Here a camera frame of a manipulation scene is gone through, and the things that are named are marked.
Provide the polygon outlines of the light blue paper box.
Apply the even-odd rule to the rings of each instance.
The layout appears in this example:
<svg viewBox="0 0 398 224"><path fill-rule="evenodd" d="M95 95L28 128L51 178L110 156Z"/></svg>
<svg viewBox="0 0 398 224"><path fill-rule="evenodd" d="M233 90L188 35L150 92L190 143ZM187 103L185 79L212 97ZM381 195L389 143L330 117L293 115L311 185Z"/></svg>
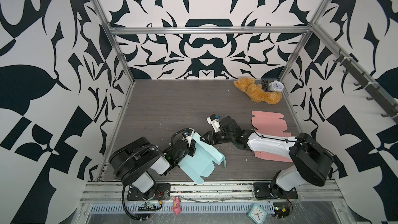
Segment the light blue paper box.
<svg viewBox="0 0 398 224"><path fill-rule="evenodd" d="M203 184L204 177L209 177L215 169L215 165L227 167L225 156L215 147L200 140L197 133L193 135L195 141L194 156L186 155L178 166L196 183Z"/></svg>

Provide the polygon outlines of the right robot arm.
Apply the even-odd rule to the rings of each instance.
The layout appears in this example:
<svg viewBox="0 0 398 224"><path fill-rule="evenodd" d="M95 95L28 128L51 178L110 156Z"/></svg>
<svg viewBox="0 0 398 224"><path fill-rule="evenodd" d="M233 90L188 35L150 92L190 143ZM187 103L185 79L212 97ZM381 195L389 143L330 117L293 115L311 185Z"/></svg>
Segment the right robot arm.
<svg viewBox="0 0 398 224"><path fill-rule="evenodd" d="M276 174L271 188L287 192L304 183L318 187L325 185L334 158L310 135L278 137L253 129L244 130L230 116L221 119L211 115L207 121L213 130L202 135L200 140L209 145L232 143L240 150L267 152L292 161L293 166Z"/></svg>

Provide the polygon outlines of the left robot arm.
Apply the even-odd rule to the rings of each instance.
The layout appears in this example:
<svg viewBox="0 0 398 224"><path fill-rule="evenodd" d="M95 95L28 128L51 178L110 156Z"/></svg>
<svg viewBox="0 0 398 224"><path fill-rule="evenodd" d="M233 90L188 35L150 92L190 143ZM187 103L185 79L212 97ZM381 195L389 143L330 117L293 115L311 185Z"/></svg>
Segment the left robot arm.
<svg viewBox="0 0 398 224"><path fill-rule="evenodd" d="M193 137L184 135L161 151L157 145L142 137L115 151L109 158L109 164L114 169L115 179L124 186L133 186L146 194L155 188L155 181L148 171L166 175L179 166L185 157L194 156L195 145Z"/></svg>

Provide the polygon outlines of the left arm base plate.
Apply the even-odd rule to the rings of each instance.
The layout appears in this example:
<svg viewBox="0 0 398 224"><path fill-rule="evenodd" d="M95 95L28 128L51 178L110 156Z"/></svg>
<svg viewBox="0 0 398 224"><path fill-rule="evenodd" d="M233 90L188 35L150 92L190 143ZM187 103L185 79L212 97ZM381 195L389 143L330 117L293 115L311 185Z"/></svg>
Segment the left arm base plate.
<svg viewBox="0 0 398 224"><path fill-rule="evenodd" d="M129 187L126 199L128 201L150 201L150 200L162 200L167 198L170 194L171 184L169 183L155 183L148 191L145 193L141 192L136 187Z"/></svg>

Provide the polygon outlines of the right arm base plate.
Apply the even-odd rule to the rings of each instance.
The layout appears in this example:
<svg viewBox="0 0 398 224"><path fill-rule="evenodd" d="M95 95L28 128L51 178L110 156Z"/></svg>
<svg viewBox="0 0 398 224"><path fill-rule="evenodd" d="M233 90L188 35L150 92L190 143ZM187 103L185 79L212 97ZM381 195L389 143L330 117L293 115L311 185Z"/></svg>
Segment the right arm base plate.
<svg viewBox="0 0 398 224"><path fill-rule="evenodd" d="M296 200L299 198L297 190L284 191L274 183L254 183L254 195L258 200Z"/></svg>

